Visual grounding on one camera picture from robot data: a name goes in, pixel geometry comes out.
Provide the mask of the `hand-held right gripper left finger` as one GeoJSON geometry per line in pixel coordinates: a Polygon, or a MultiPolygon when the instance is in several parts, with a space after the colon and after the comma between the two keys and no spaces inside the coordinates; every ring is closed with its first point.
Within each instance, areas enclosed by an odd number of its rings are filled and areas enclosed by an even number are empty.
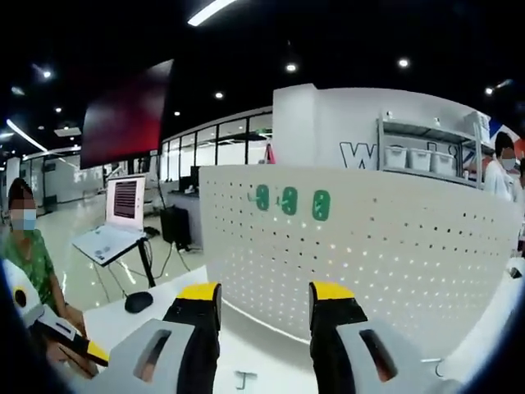
{"type": "Polygon", "coordinates": [[[166,320],[143,323],[110,352],[89,393],[211,393],[220,355],[221,284],[187,286],[166,320]]]}

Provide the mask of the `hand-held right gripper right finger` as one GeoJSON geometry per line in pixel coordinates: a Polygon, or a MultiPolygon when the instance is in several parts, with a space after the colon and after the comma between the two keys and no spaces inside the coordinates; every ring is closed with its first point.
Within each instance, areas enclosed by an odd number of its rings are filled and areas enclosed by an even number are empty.
{"type": "Polygon", "coordinates": [[[371,320],[354,293],[334,282],[309,283],[310,355],[320,393],[459,393],[439,378],[418,348],[381,320],[371,320]]]}

